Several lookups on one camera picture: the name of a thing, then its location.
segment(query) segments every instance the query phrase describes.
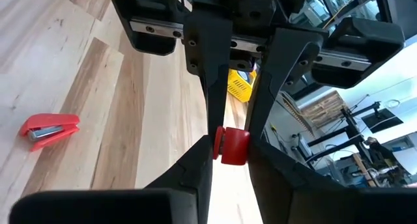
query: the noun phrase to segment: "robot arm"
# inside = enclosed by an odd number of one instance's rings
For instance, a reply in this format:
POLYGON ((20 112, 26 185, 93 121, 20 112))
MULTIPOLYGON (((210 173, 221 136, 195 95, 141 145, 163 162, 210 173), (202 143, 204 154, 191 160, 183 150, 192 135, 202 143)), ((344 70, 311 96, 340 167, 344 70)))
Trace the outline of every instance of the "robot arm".
POLYGON ((206 223, 218 154, 224 163, 248 163, 264 223, 360 223, 381 212, 397 222, 415 216, 402 210, 399 217, 393 208, 415 199, 415 192, 344 188, 261 140, 280 90, 306 72, 323 85, 355 86, 403 48, 400 27, 345 18, 329 35, 289 23, 305 0, 192 0, 192 11, 178 0, 112 1, 138 51, 167 55, 178 39, 184 44, 186 68, 200 78, 205 95, 208 135, 142 190, 35 194, 15 205, 11 223, 98 221, 95 212, 106 220, 206 223), (254 62, 261 69, 245 129, 223 129, 229 69, 251 72, 254 62), (69 206, 79 208, 63 212, 69 206), (45 209, 54 215, 42 215, 45 209))

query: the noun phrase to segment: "wooden floor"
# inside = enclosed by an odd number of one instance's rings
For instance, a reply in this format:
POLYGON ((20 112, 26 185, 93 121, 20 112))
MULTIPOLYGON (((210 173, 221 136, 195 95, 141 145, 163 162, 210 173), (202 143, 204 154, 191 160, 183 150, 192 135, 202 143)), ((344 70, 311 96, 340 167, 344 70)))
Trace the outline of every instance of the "wooden floor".
MULTIPOLYGON (((20 197, 52 189, 142 188, 206 132, 184 49, 134 51, 110 0, 0 0, 0 223, 20 197), (81 129, 29 152, 17 132, 37 113, 81 129)), ((228 98, 226 126, 244 125, 228 98)), ((214 164, 209 223, 260 223, 246 167, 214 164)))

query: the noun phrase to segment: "wooden pallet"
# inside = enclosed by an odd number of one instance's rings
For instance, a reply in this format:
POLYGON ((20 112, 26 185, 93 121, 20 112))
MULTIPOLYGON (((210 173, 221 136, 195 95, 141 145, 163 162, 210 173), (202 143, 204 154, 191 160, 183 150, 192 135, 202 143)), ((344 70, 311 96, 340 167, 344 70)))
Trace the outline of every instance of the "wooden pallet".
POLYGON ((347 108, 346 103, 337 91, 333 91, 312 104, 303 107, 301 112, 304 116, 309 118, 316 127, 320 128, 339 119, 342 116, 340 111, 342 108, 347 108))

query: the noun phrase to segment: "bolt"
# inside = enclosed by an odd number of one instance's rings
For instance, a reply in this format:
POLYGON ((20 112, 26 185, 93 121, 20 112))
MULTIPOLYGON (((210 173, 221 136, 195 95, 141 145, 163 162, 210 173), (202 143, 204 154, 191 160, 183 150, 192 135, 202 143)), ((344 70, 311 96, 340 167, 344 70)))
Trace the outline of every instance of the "bolt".
POLYGON ((190 41, 188 41, 188 44, 190 46, 195 46, 195 45, 197 45, 197 42, 195 42, 194 40, 190 40, 190 41))
POLYGON ((172 35, 173 35, 175 38, 180 38, 180 37, 181 37, 181 33, 180 33, 180 32, 178 32, 178 31, 174 31, 174 32, 172 32, 172 35))
POLYGON ((258 47, 256 48, 256 51, 257 51, 257 52, 264 52, 264 51, 265 51, 265 47, 264 47, 264 46, 258 46, 258 47))
POLYGON ((341 65, 342 65, 343 67, 349 67, 351 64, 352 64, 352 62, 350 62, 350 61, 343 61, 343 62, 341 63, 341 65))
POLYGON ((191 68, 197 68, 198 62, 195 60, 190 61, 190 67, 191 68))
POLYGON ((155 32, 154 28, 149 27, 149 26, 146 26, 146 31, 148 31, 148 32, 150 32, 150 33, 155 32))
POLYGON ((307 60, 303 60, 303 61, 300 61, 299 64, 302 65, 302 66, 305 66, 305 65, 308 64, 308 61, 307 60))

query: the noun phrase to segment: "yellow crate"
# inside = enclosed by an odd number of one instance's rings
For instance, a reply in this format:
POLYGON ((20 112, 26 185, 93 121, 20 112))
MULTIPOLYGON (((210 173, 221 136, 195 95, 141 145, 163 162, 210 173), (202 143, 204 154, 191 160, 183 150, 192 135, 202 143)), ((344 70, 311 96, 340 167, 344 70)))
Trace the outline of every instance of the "yellow crate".
POLYGON ((256 71, 250 74, 242 71, 230 70, 227 80, 227 90, 242 103, 249 101, 252 94, 256 71))

